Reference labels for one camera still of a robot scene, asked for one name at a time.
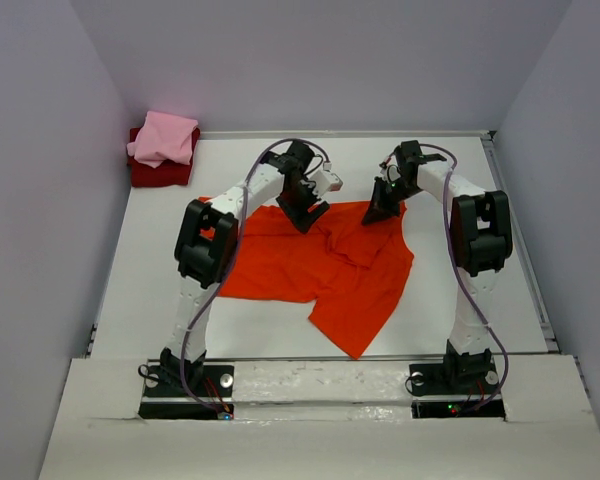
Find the orange t shirt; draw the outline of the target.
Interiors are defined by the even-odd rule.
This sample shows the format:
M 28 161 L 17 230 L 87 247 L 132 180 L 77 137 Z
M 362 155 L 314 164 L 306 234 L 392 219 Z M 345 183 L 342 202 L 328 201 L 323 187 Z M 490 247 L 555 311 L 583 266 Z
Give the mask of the orange t shirt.
M 369 225 L 366 210 L 363 201 L 334 203 L 302 234 L 280 208 L 259 207 L 221 296 L 311 302 L 309 321 L 359 359 L 398 306 L 414 261 L 403 238 L 407 209 Z

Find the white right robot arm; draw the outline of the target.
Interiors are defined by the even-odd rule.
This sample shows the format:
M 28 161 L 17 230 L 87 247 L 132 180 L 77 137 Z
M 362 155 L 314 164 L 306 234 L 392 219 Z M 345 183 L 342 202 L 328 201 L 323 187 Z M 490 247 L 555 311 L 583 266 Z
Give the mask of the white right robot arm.
M 509 200 L 502 190 L 487 191 L 456 174 L 456 166 L 456 157 L 442 147 L 400 143 L 380 165 L 362 222 L 397 216 L 402 203 L 421 192 L 440 202 L 458 285 L 455 319 L 443 359 L 411 366 L 405 386 L 415 397 L 462 395 L 479 387 L 492 399 L 507 376 L 496 370 L 491 348 L 502 343 L 487 312 L 497 276 L 513 251 Z

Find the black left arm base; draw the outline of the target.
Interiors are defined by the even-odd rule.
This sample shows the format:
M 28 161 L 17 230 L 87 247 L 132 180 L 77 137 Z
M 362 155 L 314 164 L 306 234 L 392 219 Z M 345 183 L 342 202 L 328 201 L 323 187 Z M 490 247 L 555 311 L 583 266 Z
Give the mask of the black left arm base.
M 234 418 L 235 367 L 207 363 L 201 379 L 187 393 L 179 379 L 171 379 L 156 363 L 141 364 L 143 380 L 138 415 L 145 420 L 220 420 Z

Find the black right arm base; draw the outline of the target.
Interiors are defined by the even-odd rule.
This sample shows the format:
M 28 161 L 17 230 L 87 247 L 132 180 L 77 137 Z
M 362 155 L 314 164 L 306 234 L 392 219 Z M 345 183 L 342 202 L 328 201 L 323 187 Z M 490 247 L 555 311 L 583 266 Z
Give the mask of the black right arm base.
M 442 377 L 441 363 L 409 366 L 405 389 L 411 396 L 414 419 L 500 418 L 506 417 L 500 394 L 487 399 L 498 386 L 495 366 L 484 374 L 471 374 L 468 380 L 451 386 Z

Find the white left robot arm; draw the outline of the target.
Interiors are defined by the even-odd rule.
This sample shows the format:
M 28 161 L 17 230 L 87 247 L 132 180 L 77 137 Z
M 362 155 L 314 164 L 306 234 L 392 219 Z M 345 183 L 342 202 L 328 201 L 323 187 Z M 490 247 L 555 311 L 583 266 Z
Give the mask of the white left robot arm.
M 237 263 L 249 216 L 275 200 L 292 226 L 305 234 L 329 209 L 324 195 L 341 186 L 322 147 L 287 138 L 267 147 L 236 185 L 187 205 L 174 248 L 179 305 L 173 334 L 159 358 L 161 380 L 178 394 L 200 400 L 194 392 L 203 379 L 211 305 Z

